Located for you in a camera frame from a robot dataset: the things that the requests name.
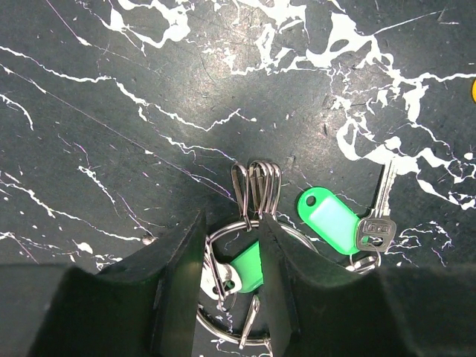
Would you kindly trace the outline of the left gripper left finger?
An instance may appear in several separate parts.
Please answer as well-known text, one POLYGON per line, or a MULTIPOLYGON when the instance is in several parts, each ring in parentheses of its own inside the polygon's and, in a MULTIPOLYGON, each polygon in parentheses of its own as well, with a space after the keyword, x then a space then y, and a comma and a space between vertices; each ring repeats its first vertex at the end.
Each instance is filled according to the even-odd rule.
POLYGON ((196 210, 96 274, 48 266, 57 276, 29 356, 190 356, 206 233, 196 210))

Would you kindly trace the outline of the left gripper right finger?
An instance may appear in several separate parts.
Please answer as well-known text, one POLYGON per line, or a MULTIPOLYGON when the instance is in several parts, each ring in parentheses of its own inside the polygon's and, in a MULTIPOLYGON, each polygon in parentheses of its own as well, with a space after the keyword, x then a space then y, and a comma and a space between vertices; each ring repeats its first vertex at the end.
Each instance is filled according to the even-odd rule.
POLYGON ((475 266, 356 274, 259 226, 263 300, 275 356, 473 356, 475 266))

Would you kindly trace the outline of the silver key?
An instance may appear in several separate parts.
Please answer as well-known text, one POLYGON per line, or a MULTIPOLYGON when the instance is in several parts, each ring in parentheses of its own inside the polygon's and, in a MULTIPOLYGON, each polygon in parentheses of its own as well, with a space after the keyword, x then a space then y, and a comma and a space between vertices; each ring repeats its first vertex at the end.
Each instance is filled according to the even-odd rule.
POLYGON ((209 239, 205 240, 200 287, 211 299, 224 303, 242 288, 242 281, 237 270, 227 263, 219 263, 213 253, 209 239))

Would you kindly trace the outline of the green key tag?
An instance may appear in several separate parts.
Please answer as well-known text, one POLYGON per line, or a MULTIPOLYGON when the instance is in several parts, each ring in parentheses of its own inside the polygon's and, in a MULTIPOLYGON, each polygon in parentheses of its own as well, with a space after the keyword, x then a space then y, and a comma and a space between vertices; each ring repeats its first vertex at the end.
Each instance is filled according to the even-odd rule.
POLYGON ((339 254, 354 255, 360 221, 332 191, 325 187, 305 190, 297 201, 298 216, 339 254))
POLYGON ((242 283, 239 293, 250 293, 263 285, 260 246, 255 242, 231 261, 242 283))

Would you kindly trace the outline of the large metal keyring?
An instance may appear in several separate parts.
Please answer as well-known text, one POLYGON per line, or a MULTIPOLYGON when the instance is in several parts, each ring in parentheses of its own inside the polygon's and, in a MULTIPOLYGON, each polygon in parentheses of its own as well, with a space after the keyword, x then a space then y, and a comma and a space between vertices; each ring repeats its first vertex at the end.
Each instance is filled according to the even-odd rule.
MULTIPOLYGON (((280 201, 282 186, 282 170, 278 164, 272 161, 255 160, 248 167, 245 167, 243 164, 236 162, 231 168, 231 181, 237 198, 239 220, 224 225, 207 235, 206 239, 209 239, 212 249, 213 244, 218 239, 228 234, 238 231, 249 233, 259 228, 260 220, 265 213, 270 214, 273 219, 277 218, 277 206, 280 201)), ((261 307, 260 296, 256 293, 256 290, 252 292, 254 296, 251 299, 244 327, 239 335, 224 330, 213 323, 206 316, 203 306, 197 308, 196 320, 219 340, 235 344, 241 350, 247 346, 260 346, 265 347, 269 353, 272 353, 271 337, 269 335, 262 337, 250 336, 261 307)), ((215 300, 216 308, 223 313, 230 312, 238 294, 239 292, 229 296, 224 303, 215 300)))

